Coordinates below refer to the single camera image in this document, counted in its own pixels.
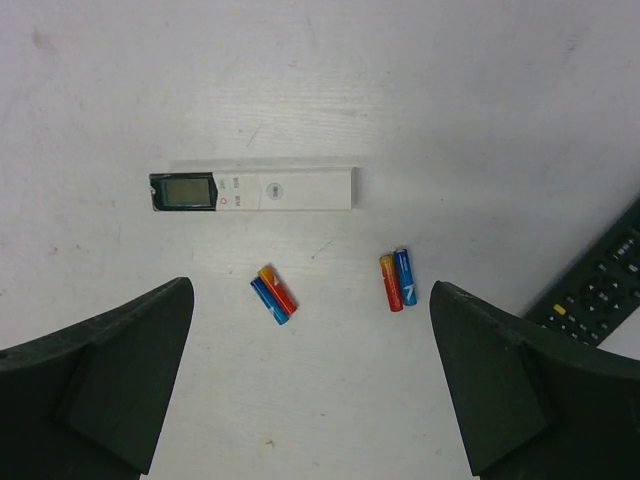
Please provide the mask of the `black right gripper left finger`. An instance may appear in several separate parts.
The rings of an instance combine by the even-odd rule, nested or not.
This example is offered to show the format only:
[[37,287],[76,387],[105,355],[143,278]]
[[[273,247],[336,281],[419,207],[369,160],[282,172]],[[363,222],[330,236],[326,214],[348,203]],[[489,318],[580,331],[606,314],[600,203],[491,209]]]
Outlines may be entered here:
[[1,352],[4,479],[149,473],[194,310],[186,277]]

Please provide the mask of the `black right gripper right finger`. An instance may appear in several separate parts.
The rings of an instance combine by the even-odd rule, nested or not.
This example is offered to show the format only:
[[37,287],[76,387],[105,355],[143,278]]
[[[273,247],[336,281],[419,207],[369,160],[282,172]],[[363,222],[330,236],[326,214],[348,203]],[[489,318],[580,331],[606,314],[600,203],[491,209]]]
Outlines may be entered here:
[[510,315],[449,283],[429,300],[473,475],[636,479],[639,363]]

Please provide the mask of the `white remote control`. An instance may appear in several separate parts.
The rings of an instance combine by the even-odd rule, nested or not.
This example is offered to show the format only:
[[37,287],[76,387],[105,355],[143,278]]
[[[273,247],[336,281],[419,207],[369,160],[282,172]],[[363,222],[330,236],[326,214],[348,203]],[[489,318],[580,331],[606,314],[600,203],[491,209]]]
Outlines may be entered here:
[[354,167],[258,168],[149,175],[156,211],[350,211]]

